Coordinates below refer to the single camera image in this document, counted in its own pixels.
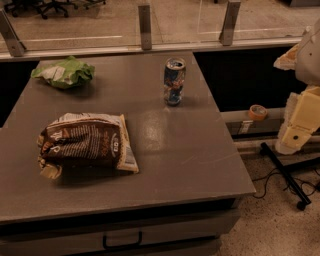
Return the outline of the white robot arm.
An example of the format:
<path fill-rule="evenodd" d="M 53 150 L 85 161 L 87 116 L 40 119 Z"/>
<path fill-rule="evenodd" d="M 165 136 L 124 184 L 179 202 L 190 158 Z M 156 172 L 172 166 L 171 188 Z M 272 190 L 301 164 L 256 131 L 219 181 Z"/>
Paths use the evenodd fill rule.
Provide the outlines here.
<path fill-rule="evenodd" d="M 301 93 L 290 93 L 275 144 L 278 153 L 291 155 L 320 127 L 320 20 L 307 26 L 302 40 L 278 57 L 274 66 L 294 70 L 296 79 L 307 85 Z"/>

